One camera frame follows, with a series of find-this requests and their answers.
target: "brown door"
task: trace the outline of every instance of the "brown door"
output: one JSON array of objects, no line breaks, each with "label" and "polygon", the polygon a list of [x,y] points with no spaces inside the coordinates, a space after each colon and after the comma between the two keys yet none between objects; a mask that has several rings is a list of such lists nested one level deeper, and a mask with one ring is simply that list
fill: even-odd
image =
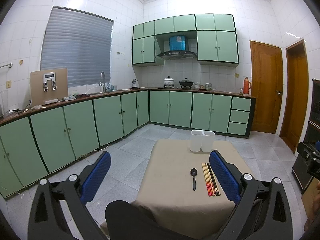
[{"label": "brown door", "polygon": [[251,95],[257,98],[252,130],[276,133],[283,87],[281,48],[250,41]]},{"label": "brown door", "polygon": [[297,148],[308,103],[308,64],[303,41],[286,49],[288,89],[280,137],[294,152]]}]

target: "thermos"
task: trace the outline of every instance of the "thermos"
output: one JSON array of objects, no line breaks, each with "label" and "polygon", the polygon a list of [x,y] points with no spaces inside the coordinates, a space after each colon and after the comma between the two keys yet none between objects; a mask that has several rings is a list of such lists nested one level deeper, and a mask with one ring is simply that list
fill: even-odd
[{"label": "thermos", "polygon": [[246,95],[249,95],[249,89],[251,88],[251,83],[248,79],[248,77],[245,77],[243,81],[243,93]]}]

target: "window blind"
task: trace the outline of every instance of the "window blind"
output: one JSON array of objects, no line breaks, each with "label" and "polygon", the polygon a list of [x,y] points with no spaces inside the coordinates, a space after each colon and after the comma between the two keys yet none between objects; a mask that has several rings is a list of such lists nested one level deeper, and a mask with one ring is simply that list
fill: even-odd
[{"label": "window blind", "polygon": [[53,7],[44,34],[41,70],[68,68],[68,87],[110,82],[113,21]]}]

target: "gray tile floor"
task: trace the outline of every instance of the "gray tile floor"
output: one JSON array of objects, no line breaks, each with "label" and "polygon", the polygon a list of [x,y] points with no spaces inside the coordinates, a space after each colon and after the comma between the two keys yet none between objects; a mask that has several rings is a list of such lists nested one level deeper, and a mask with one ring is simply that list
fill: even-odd
[{"label": "gray tile floor", "polygon": [[[105,220],[104,211],[108,203],[118,199],[131,202],[137,197],[151,150],[158,139],[189,139],[190,135],[189,130],[148,124],[110,145],[108,152],[112,159],[111,168],[93,201],[87,203],[87,208],[97,224]],[[275,176],[282,179],[291,209],[293,239],[299,239],[307,217],[298,185],[291,174],[296,158],[286,144],[277,135],[254,131],[249,139],[220,135],[217,135],[216,139],[231,141],[256,179],[270,181]],[[79,174],[85,166],[94,163],[100,154],[101,152],[97,152],[90,155],[51,176],[49,181],[63,181],[70,174]],[[37,185],[7,200],[10,222],[22,240],[27,240],[28,217],[36,188]],[[71,232],[82,239],[66,202],[61,201],[61,206]]]}]

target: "pot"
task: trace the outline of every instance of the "pot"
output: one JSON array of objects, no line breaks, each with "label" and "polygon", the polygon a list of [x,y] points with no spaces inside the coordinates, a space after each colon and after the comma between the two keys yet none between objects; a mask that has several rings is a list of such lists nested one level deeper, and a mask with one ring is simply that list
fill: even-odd
[{"label": "pot", "polygon": [[167,78],[164,79],[163,84],[165,86],[172,86],[173,82],[174,82],[174,79],[168,76]]},{"label": "pot", "polygon": [[182,81],[179,81],[179,84],[181,86],[185,86],[185,87],[191,87],[193,85],[193,82],[188,80],[187,78],[185,78],[184,80]]}]

